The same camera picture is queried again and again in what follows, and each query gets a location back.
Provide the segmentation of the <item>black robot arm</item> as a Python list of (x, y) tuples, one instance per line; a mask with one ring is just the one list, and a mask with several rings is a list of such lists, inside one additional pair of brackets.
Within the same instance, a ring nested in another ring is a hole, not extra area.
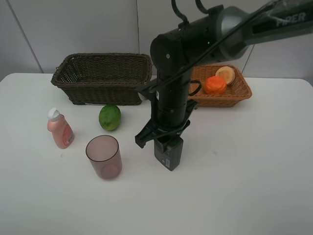
[(168, 142), (189, 125), (197, 104), (188, 99), (193, 67), (235, 60), (250, 45), (313, 31), (310, 0), (272, 0), (250, 14), (234, 6), (205, 9), (200, 1), (196, 5), (205, 17), (189, 22), (173, 4), (182, 22), (151, 43), (157, 78), (137, 88), (151, 102), (151, 118), (135, 137), (140, 147), (151, 140)]

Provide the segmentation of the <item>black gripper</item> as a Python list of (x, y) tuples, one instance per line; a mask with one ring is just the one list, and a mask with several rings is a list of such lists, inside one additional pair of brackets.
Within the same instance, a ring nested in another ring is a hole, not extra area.
[(182, 107), (168, 109), (159, 107), (159, 102), (151, 102), (151, 118), (143, 129), (135, 136), (135, 143), (143, 148), (151, 140), (167, 143), (175, 136), (180, 136), (190, 125), (189, 117), (197, 102), (187, 101)]

